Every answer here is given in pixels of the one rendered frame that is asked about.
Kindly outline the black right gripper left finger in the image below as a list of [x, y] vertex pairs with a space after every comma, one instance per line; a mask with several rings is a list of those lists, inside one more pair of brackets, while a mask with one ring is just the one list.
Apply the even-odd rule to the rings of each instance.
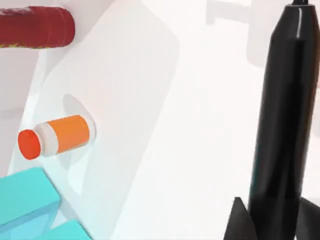
[[223, 240], [251, 240], [250, 216], [240, 197], [235, 197]]

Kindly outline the dark red can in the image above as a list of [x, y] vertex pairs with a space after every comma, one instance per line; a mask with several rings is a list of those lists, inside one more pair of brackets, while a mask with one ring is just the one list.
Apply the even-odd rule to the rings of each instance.
[[0, 48], [61, 48], [75, 32], [72, 14], [62, 7], [0, 8]]

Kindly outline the light blue rack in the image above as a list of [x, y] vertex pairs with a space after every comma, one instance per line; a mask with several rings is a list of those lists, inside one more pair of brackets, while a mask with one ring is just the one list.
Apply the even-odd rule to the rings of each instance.
[[74, 219], [52, 226], [60, 204], [40, 167], [0, 178], [0, 240], [92, 240]]

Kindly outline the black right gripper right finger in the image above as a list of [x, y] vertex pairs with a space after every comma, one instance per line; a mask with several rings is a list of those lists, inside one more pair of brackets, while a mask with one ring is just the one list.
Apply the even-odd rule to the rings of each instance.
[[299, 204], [298, 240], [320, 240], [320, 206], [303, 197]]

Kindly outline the orange bottle with red cap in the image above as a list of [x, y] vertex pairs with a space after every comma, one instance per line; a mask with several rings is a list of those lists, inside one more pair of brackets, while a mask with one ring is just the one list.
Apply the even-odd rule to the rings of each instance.
[[24, 129], [19, 132], [17, 142], [22, 156], [33, 160], [82, 147], [95, 136], [96, 128], [91, 119], [72, 115], [39, 123], [33, 129]]

